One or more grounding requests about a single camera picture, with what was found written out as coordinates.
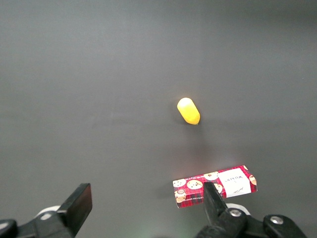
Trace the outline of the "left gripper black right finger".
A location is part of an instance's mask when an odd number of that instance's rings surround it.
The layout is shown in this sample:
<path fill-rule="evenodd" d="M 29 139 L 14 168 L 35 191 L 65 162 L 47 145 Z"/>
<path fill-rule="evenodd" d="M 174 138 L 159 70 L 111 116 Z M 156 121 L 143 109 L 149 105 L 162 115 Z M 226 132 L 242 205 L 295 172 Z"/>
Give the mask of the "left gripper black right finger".
<path fill-rule="evenodd" d="M 305 238 L 304 232 L 290 218 L 273 214 L 262 221 L 244 210 L 229 208 L 211 182 L 204 184 L 204 209 L 209 225 L 197 238 Z"/>

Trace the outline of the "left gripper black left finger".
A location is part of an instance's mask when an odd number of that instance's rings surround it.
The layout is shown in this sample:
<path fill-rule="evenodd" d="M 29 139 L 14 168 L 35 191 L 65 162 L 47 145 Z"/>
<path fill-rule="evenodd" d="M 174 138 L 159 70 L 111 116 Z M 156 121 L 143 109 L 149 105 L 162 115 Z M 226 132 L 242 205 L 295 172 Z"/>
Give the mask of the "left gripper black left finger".
<path fill-rule="evenodd" d="M 47 207 L 19 226 L 14 219 L 0 221 L 2 238 L 74 238 L 92 210 L 91 185 L 80 184 L 61 204 Z"/>

